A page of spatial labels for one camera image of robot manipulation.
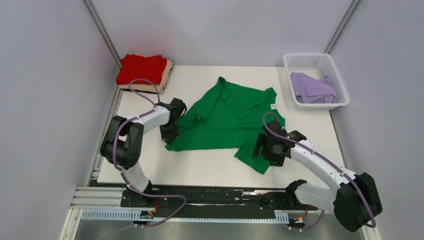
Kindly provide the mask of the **green t shirt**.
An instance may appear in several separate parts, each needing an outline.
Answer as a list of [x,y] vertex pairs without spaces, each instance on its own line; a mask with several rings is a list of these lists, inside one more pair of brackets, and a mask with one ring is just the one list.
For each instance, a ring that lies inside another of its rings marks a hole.
[[269,161],[253,158],[263,116],[273,112],[282,126],[286,121],[276,108],[277,93],[270,87],[259,90],[241,86],[220,76],[217,83],[177,121],[179,136],[168,151],[237,149],[235,157],[260,174]]

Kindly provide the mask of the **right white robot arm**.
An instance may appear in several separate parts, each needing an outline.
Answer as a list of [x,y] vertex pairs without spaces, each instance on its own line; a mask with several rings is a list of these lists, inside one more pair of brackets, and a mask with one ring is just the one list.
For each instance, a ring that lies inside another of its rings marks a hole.
[[383,207],[375,180],[368,173],[357,174],[335,164],[317,150],[307,138],[293,130],[287,132],[277,119],[265,122],[258,134],[252,153],[275,163],[292,159],[320,178],[328,187],[322,188],[298,179],[286,187],[286,204],[292,209],[301,205],[317,207],[332,212],[348,231],[355,232],[363,226],[374,228],[375,217]]

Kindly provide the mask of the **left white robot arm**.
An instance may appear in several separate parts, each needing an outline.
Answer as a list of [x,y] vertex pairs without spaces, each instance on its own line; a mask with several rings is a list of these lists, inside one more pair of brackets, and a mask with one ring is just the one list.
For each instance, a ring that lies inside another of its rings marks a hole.
[[114,116],[108,125],[99,153],[115,166],[126,183],[121,206],[146,207],[153,199],[151,181],[138,163],[143,137],[159,128],[161,140],[170,144],[179,137],[177,121],[186,113],[186,104],[178,98],[158,102],[148,112],[125,118]]

